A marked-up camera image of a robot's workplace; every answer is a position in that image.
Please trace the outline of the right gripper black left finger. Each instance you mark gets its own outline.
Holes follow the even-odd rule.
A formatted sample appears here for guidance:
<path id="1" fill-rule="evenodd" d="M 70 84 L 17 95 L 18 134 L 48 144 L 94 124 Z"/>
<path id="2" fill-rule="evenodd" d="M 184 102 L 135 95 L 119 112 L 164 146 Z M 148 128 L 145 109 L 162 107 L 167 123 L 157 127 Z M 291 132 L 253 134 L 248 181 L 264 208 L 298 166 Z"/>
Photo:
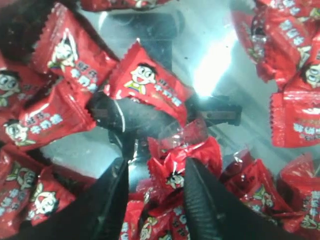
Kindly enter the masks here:
<path id="1" fill-rule="evenodd" d="M 74 202 L 16 240 L 117 240 L 129 196 L 128 162 L 116 158 Z"/>

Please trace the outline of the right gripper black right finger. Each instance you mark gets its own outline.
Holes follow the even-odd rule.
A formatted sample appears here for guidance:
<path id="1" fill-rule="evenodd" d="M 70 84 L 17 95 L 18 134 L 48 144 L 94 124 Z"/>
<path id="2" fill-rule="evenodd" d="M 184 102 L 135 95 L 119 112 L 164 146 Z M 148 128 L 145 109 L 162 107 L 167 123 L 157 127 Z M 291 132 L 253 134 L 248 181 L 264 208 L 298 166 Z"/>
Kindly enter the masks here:
<path id="1" fill-rule="evenodd" d="M 192 240 L 298 240 L 253 212 L 196 158 L 187 158 L 183 203 Z"/>

